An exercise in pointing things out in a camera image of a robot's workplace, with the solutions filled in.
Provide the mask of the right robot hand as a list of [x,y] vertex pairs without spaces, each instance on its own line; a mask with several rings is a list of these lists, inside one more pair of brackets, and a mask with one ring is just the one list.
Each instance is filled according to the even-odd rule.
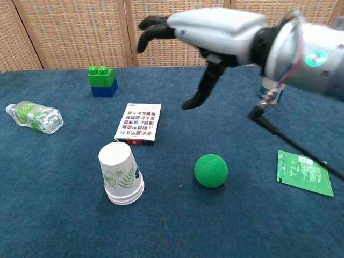
[[194,96],[182,104],[189,110],[201,106],[227,67],[251,65],[250,54],[257,32],[267,28],[263,14],[228,8],[200,8],[169,16],[147,16],[137,51],[142,53],[154,39],[179,39],[196,47],[207,68]]

